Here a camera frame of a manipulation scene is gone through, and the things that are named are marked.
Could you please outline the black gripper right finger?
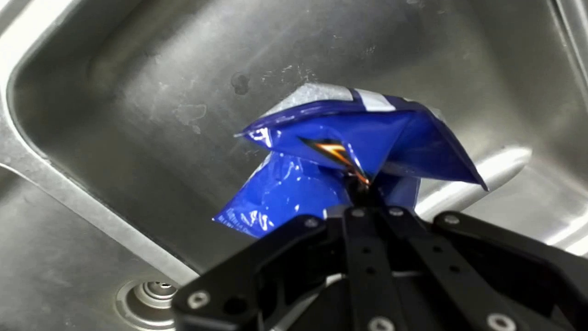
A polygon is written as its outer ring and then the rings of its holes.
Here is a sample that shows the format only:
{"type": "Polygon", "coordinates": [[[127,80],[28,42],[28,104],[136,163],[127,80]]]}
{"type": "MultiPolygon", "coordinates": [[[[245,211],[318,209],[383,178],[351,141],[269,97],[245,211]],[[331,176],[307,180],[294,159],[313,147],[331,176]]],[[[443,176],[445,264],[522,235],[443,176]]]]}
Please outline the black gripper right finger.
{"type": "Polygon", "coordinates": [[[460,211],[392,205],[386,237],[427,270],[469,331],[588,331],[588,261],[460,211]]]}

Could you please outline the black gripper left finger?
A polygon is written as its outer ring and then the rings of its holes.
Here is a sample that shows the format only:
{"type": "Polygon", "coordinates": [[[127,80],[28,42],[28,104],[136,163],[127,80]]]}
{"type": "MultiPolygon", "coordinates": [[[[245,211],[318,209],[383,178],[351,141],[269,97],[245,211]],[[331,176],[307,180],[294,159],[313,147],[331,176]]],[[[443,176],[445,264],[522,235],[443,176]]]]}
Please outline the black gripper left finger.
{"type": "Polygon", "coordinates": [[[181,286],[177,331],[394,331],[386,207],[300,215],[181,286]]]}

